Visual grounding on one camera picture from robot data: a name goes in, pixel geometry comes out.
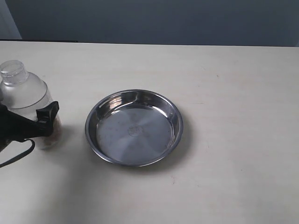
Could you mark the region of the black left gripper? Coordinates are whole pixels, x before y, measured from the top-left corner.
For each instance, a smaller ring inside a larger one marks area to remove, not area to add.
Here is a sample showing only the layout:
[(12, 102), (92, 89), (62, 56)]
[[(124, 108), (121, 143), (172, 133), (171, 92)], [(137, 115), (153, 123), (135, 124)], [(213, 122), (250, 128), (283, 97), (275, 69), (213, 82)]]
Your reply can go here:
[(5, 105), (0, 104), (0, 148), (4, 149), (14, 140), (51, 136), (58, 111), (59, 103), (53, 101), (48, 106), (36, 110), (35, 122), (9, 111)]

